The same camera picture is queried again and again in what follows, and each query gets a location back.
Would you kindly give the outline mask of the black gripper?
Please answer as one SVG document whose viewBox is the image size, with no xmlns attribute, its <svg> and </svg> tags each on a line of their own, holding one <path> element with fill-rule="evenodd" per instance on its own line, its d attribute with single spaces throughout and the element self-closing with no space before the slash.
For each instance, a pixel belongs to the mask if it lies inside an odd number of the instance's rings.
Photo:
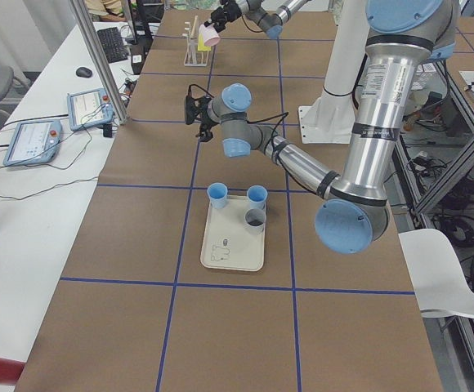
<svg viewBox="0 0 474 392">
<path fill-rule="evenodd" d="M 209 142 L 213 138 L 211 129 L 216 125 L 219 125 L 221 120 L 219 116 L 214 112 L 212 102 L 201 104 L 200 109 L 200 122 L 199 133 L 197 138 L 200 142 Z"/>
<path fill-rule="evenodd" d="M 227 23 L 234 22 L 243 15 L 236 1 L 222 1 L 221 6 L 214 10 L 209 18 L 209 24 L 220 33 Z"/>
</svg>

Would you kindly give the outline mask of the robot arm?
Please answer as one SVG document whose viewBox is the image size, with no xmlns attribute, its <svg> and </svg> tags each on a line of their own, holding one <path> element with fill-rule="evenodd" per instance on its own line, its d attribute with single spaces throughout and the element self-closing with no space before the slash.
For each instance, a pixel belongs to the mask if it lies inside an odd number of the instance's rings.
<svg viewBox="0 0 474 392">
<path fill-rule="evenodd" d="M 253 21 L 268 38 L 277 39 L 284 25 L 306 3 L 307 0 L 285 1 L 270 14 L 262 8 L 260 0 L 220 1 L 221 5 L 210 14 L 203 25 L 213 27 L 217 33 L 220 33 L 228 23 L 240 17 L 246 17 Z"/>
<path fill-rule="evenodd" d="M 280 136 L 255 125 L 252 96 L 235 83 L 221 94 L 185 98 L 185 121 L 199 121 L 198 137 L 221 127 L 224 154 L 254 150 L 282 167 L 302 188 L 324 200 L 315 231 L 329 249 L 362 252 L 385 232 L 390 213 L 383 177 L 400 136 L 405 105 L 419 65 L 444 60 L 454 49 L 459 16 L 455 1 L 345 2 L 322 96 L 302 111 L 302 125 L 326 126 L 332 112 L 347 126 L 348 151 L 335 172 Z"/>
</svg>

